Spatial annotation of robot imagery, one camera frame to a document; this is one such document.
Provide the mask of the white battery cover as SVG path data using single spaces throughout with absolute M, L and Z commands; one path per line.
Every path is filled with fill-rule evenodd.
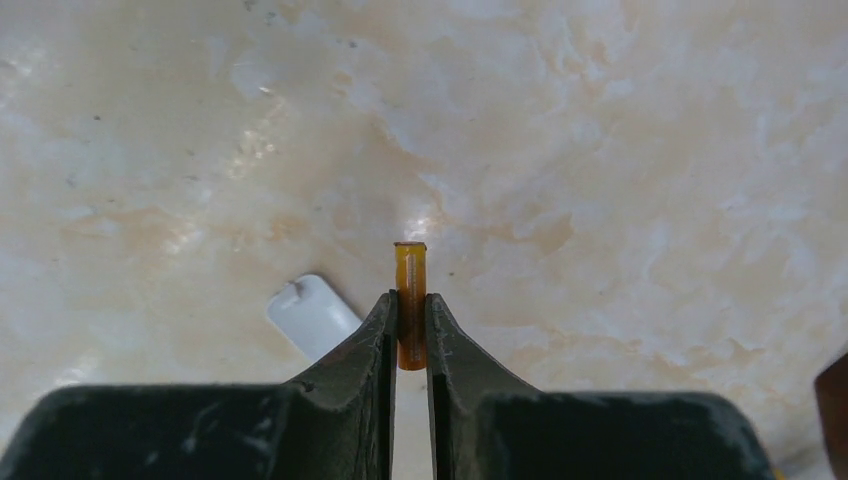
M 305 274 L 270 300 L 266 316 L 311 362 L 337 347 L 362 320 L 322 277 Z

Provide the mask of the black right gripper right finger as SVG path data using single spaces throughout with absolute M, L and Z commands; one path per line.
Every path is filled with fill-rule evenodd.
M 707 392 L 545 392 L 493 358 L 427 297 L 438 479 L 772 479 L 751 422 Z

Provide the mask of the orange AAA battery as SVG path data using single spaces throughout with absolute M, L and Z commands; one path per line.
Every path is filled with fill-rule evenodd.
M 424 305 L 427 295 L 426 244 L 396 242 L 396 291 L 398 294 L 398 367 L 418 371 L 426 367 Z

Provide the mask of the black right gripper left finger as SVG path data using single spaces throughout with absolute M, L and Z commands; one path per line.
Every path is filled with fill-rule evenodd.
M 42 397 L 5 479 L 387 479 L 398 296 L 282 383 L 77 385 Z

